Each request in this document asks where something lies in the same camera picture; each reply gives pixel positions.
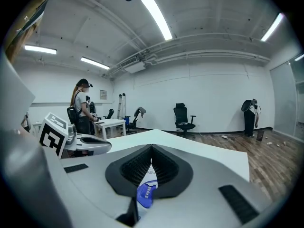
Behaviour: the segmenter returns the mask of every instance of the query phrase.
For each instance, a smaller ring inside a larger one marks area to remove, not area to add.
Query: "white wall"
[[[268,70],[274,69],[297,56],[302,51],[303,49],[297,39],[292,38],[280,50],[273,54],[271,61],[266,65],[266,68]]]
[[[269,70],[249,61],[228,58],[196,58],[163,63],[114,82],[113,108],[117,116],[118,95],[126,93],[127,115],[137,107],[146,109],[138,127],[176,131],[173,108],[184,103],[194,118],[193,132],[244,130],[241,111],[247,99],[262,108],[259,128],[273,126],[274,92]]]
[[[88,96],[96,103],[97,114],[107,115],[111,108],[113,86],[109,79],[58,66],[28,65],[17,62],[14,68],[36,97],[28,110],[32,124],[42,122],[49,112],[69,122],[67,108],[74,87],[81,78],[87,79],[93,85],[93,88],[89,89]],[[100,90],[107,90],[107,100],[100,100]]]

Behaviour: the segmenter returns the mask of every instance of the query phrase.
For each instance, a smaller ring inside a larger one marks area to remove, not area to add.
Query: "air conditioning unit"
[[[130,74],[133,74],[133,73],[136,73],[138,71],[142,71],[146,69],[144,67],[144,63],[143,62],[138,62],[138,63],[135,63],[129,67],[125,67],[124,70],[128,71]]]
[[[138,60],[138,57],[132,57],[129,60],[124,61],[120,66],[131,74],[146,69],[144,63]]]
[[[131,66],[132,64],[135,64],[135,63],[138,63],[138,62],[140,62],[140,61],[138,60],[137,57],[132,57],[132,58],[124,61],[123,63],[121,63],[120,66],[121,67],[124,67],[124,66],[127,66],[127,65]]]

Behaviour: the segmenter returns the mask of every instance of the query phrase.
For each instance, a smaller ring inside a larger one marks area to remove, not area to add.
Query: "white t-shirt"
[[[75,97],[75,102],[74,102],[74,106],[76,109],[76,114],[81,110],[81,103],[86,102],[86,94],[82,91],[80,91],[76,97]],[[79,116],[85,116],[85,114],[83,112],[81,112],[79,114]]]
[[[255,114],[255,122],[256,122],[256,120],[257,120],[257,118],[256,118],[257,117],[257,113],[259,115],[261,115],[261,109],[260,109],[260,107],[258,106],[257,109],[255,109],[255,107],[252,105],[250,107],[250,111],[252,111]]]

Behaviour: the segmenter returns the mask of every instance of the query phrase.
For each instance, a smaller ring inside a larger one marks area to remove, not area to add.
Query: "ponytail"
[[[74,90],[73,90],[73,94],[72,94],[70,106],[73,106],[73,105],[74,105],[74,98],[75,98],[75,93],[76,93],[77,89],[78,89],[78,86],[75,86],[75,88],[74,88]]]

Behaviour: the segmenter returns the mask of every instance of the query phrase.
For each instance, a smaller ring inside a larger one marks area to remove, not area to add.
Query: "ceiling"
[[[117,77],[137,56],[145,67],[190,57],[246,58],[266,64],[293,33],[287,19],[262,42],[279,9],[270,0],[155,0],[173,39],[165,41],[141,0],[49,0],[27,44],[56,55],[20,52],[22,62],[76,68]],[[110,67],[80,61],[86,57]]]

